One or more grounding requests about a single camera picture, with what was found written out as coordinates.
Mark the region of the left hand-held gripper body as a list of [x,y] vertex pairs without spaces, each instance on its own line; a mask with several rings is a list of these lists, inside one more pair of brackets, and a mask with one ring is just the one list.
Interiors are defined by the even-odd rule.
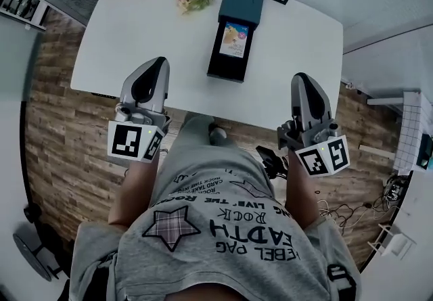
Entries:
[[109,157],[151,162],[160,149],[170,125],[165,111],[155,111],[156,106],[141,108],[127,95],[116,105],[115,117],[108,123]]

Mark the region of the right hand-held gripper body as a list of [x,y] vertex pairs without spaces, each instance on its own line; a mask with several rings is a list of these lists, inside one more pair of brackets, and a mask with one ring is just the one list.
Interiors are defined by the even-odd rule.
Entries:
[[294,116],[277,128],[277,138],[278,148],[293,151],[310,177],[334,175],[350,165],[346,135],[329,113]]

